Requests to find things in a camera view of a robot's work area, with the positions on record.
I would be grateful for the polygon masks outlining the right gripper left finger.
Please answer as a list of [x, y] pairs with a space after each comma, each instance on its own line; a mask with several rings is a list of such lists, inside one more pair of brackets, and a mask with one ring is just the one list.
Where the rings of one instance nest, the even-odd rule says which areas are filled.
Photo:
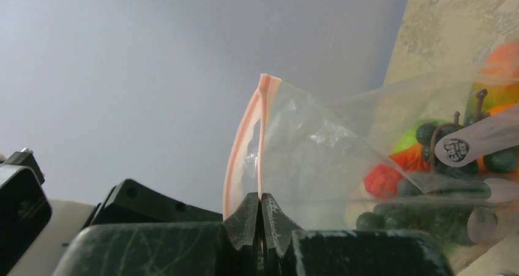
[[94, 225], [69, 244], [54, 275], [255, 275], [257, 193], [223, 222]]

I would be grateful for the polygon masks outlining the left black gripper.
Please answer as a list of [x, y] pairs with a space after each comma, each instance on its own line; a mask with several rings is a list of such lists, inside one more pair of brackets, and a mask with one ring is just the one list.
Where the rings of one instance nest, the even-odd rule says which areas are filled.
[[8, 274], [50, 221], [52, 208], [34, 151], [1, 162], [1, 274]]

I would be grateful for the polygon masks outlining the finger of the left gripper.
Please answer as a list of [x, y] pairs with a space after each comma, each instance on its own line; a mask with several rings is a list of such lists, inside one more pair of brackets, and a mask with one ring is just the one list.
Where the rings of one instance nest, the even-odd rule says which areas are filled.
[[84, 228], [120, 223], [221, 222], [222, 214], [191, 206], [156, 192], [133, 179], [114, 186], [96, 205]]

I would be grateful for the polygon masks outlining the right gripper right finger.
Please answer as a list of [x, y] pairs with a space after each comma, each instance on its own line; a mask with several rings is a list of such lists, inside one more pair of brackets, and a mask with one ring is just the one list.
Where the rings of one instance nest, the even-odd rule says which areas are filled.
[[274, 197], [259, 201], [266, 275], [453, 275], [433, 238], [413, 230], [303, 230]]

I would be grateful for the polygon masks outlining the toy red apple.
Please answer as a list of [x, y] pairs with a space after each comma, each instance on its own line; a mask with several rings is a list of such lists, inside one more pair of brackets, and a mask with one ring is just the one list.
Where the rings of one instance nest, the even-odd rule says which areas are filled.
[[391, 198], [397, 196], [397, 185], [403, 175], [390, 166], [379, 164], [363, 179], [365, 190], [376, 198]]

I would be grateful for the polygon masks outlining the toy black grapes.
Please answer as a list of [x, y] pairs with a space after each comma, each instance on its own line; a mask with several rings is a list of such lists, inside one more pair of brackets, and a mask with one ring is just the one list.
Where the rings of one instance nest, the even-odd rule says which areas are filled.
[[464, 159], [471, 146], [452, 134], [496, 116], [512, 105], [491, 113], [483, 111], [487, 90], [476, 93], [476, 109], [452, 121], [429, 122], [416, 130], [416, 141], [423, 145], [422, 159], [428, 171], [404, 171], [397, 185], [397, 196], [376, 198], [377, 204], [360, 213], [358, 229], [418, 229], [443, 242], [473, 246], [490, 241], [498, 229], [497, 211], [518, 199], [518, 138], [498, 151], [490, 152], [482, 143], [476, 159], [465, 165], [449, 166], [439, 158], [445, 152], [453, 161]]

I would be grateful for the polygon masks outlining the clear zip top bag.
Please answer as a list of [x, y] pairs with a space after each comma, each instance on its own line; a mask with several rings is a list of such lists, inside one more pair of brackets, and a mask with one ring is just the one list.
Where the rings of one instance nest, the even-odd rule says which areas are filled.
[[[465, 117], [470, 87], [484, 62], [437, 70], [383, 86], [326, 107], [310, 94], [263, 74], [239, 125], [224, 182], [223, 216], [232, 215], [246, 192], [270, 193], [299, 225], [340, 229], [378, 200], [363, 179], [377, 165], [392, 168], [390, 151], [420, 119]], [[482, 143], [498, 151], [518, 138], [518, 103], [452, 134], [471, 146], [460, 162], [477, 158]], [[498, 229], [487, 246], [518, 231], [518, 199], [497, 211]]]

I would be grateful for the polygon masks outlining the toy mango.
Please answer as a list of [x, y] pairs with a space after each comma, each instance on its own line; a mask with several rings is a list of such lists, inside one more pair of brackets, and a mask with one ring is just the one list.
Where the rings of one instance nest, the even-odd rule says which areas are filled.
[[476, 93], [483, 89], [487, 90], [483, 111], [494, 113], [518, 103], [518, 39], [504, 42], [484, 60], [470, 87], [466, 116], [476, 109]]

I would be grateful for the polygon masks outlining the toy orange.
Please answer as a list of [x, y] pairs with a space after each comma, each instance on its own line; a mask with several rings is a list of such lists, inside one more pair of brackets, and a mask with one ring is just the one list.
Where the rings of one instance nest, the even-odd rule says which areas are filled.
[[404, 171], [428, 171], [430, 164], [422, 159], [422, 148], [423, 145], [416, 143], [402, 151], [390, 154], [389, 158]]

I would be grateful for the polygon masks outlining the toy green apple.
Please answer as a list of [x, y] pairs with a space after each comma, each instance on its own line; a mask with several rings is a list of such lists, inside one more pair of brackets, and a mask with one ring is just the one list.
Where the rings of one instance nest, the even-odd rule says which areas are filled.
[[419, 126], [425, 123], [429, 122], [437, 122], [437, 123], [443, 123], [446, 120], [443, 119], [420, 119], [413, 123], [410, 127], [408, 127], [401, 137], [395, 142], [394, 146], [392, 147], [390, 154], [394, 154], [396, 152], [400, 152], [402, 150], [405, 150], [417, 143], [416, 141], [416, 130]]

